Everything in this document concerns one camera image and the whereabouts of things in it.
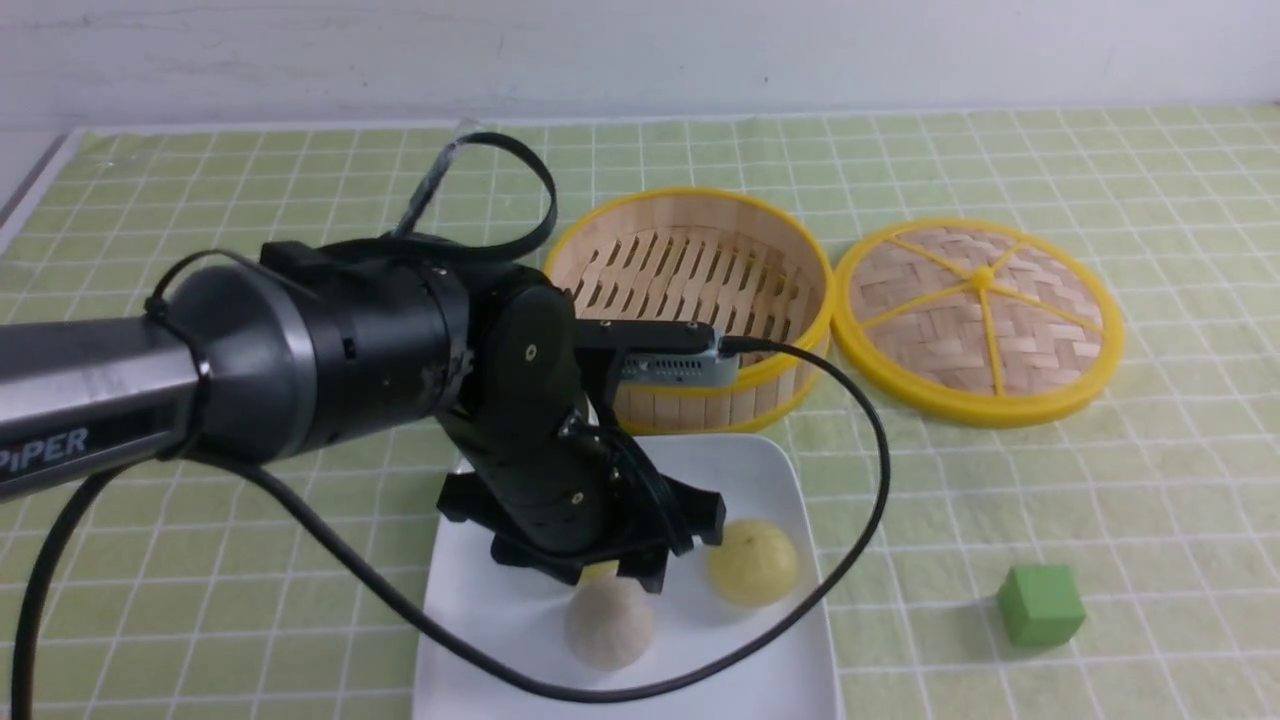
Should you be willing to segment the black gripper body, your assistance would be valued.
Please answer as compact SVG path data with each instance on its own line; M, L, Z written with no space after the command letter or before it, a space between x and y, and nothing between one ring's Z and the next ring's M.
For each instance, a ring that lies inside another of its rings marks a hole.
M701 361L717 331L698 322L580 320L536 272L471 295L474 369L439 418L470 462L438 509L493 534L492 557L572 585L598 562L658 593L669 556L717 546L723 497L657 469L614 414L634 356Z

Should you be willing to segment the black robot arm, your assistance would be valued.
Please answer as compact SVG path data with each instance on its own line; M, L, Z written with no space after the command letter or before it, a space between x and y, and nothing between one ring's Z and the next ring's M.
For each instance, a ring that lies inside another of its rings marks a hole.
M438 510L489 530L495 562L572 585L618 561L658 593L669 556L721 542L724 501L658 471L609 405L630 352L717 341L699 323L581 322L517 263L270 243L141 316L5 325L3 500L152 459L259 466L433 418L468 464Z

